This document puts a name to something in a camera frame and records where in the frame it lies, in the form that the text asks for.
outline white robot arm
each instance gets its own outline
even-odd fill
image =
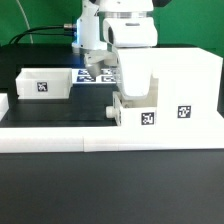
[[[96,76],[101,61],[117,66],[115,78],[123,98],[145,98],[152,74],[150,48],[157,44],[152,0],[91,0],[89,4],[98,6],[100,41],[107,43],[107,50],[95,48],[86,54],[87,69]]]

